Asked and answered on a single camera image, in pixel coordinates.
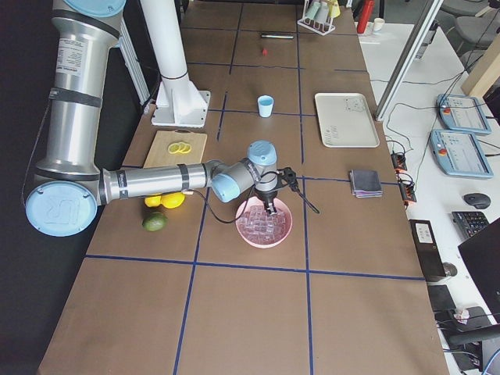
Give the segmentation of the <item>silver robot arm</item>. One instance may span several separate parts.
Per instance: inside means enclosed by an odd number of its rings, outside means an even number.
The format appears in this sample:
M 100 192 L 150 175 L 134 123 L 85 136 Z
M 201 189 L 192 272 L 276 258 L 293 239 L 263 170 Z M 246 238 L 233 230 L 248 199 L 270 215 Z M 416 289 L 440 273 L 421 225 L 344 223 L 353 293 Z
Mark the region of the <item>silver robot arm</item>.
M 117 199 L 212 188 L 230 202 L 253 188 L 270 215 L 276 213 L 277 154 L 255 141 L 232 166 L 220 161 L 134 170 L 101 170 L 95 146 L 109 50 L 118 43 L 122 1 L 56 1 L 59 30 L 46 156 L 37 163 L 34 190 L 25 204 L 36 229 L 66 237 L 86 229 L 98 207 Z

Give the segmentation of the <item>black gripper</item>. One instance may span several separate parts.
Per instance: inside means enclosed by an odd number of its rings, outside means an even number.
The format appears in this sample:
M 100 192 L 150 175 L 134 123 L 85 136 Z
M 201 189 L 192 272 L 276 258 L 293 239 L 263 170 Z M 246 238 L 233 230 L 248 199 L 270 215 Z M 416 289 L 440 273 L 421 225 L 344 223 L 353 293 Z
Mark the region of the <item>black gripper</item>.
M 276 215 L 277 208 L 274 205 L 274 199 L 277 197 L 277 182 L 259 183 L 255 186 L 255 194 L 265 207 L 268 216 Z

